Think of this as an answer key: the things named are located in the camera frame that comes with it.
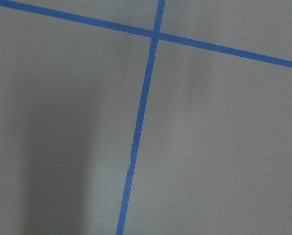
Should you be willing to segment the brown paper table cover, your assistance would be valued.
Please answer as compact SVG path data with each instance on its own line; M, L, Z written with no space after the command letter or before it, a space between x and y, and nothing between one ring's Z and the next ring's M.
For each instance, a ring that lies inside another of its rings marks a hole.
M292 0L0 0L0 235L292 235Z

